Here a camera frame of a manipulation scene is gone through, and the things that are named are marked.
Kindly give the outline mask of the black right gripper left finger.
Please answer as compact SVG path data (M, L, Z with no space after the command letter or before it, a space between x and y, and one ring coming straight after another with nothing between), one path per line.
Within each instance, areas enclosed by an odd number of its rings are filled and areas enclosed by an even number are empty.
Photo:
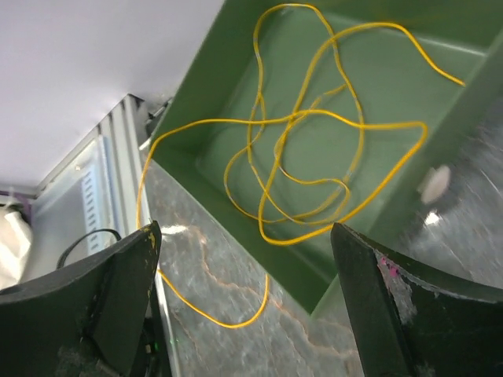
M1 292L3 376L128 376L162 235L157 221Z

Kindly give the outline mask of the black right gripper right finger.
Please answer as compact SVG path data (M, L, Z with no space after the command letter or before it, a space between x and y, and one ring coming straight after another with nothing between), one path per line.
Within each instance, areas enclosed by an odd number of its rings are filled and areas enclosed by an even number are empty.
M502 290L336 223L334 259L367 376L500 376Z

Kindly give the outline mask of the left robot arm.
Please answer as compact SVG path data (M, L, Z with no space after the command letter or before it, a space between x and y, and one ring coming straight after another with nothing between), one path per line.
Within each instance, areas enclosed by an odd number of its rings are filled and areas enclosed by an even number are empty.
M21 213L1 207L1 289L18 284L32 245L32 230Z

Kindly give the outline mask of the green plastic tray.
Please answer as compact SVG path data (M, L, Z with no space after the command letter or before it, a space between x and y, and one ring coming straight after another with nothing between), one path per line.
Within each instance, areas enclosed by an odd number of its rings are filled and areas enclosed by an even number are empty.
M371 24L368 30L359 29ZM294 108L308 66L328 37L357 31L328 49L303 107L323 113L294 126L274 179L274 198L255 220L284 125L268 126L252 160L244 147L250 114ZM259 41L265 109L252 43ZM320 205L362 158L341 216L354 230L392 244L420 208L426 174L447 164L502 89L499 1L227 1L160 127L154 159L308 312L328 304L337 269L328 234L281 247L308 231L282 221Z

